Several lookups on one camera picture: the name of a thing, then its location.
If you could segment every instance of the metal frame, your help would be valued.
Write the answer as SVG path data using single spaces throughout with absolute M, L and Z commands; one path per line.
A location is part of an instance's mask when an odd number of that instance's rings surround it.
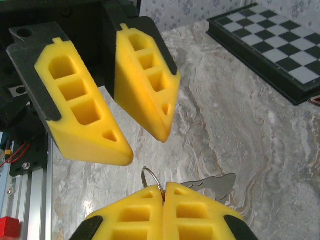
M 49 137 L 45 169 L 16 177 L 7 175 L 1 217 L 19 219 L 20 240 L 52 239 L 53 144 Z

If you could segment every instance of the gray marble surface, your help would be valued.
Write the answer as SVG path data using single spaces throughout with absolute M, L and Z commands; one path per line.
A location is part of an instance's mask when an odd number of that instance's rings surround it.
M 142 189 L 144 165 L 162 183 L 236 173 L 226 204 L 260 240 L 320 239 L 320 108 L 291 105 L 207 29 L 200 22 L 163 33 L 182 75 L 165 144 L 102 90 L 134 151 L 133 163 L 69 161 L 54 150 L 54 239 L 67 240 L 88 214 Z

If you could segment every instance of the key ring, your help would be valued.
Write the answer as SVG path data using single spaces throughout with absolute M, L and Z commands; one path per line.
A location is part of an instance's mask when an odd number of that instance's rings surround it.
M 161 185 L 161 183 L 160 183 L 159 179 L 156 177 L 156 175 L 146 166 L 144 166 L 141 170 L 141 179 L 142 179 L 143 187 L 144 188 L 148 187 L 146 176 L 145 176 L 145 171 L 148 171 L 151 174 L 151 176 L 153 177 L 153 179 L 156 181 L 156 184 L 158 185 L 158 188 L 160 189 L 162 199 L 163 199 L 163 201 L 165 201 L 166 193 L 165 193 L 164 187 Z

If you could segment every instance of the bolt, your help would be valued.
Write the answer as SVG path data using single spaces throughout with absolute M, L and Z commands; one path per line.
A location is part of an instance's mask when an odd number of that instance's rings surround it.
M 24 164 L 22 164 L 22 168 L 24 170 L 28 170 L 30 168 L 31 164 L 29 162 L 25 162 Z

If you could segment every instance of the screw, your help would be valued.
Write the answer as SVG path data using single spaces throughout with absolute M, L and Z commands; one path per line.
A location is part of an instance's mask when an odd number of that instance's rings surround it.
M 30 168 L 31 164 L 29 162 L 25 162 L 24 164 L 22 164 L 22 168 L 24 170 L 28 170 Z
M 73 14 L 73 10 L 69 6 L 64 6 L 64 7 L 60 8 L 60 14 L 64 18 L 70 18 Z

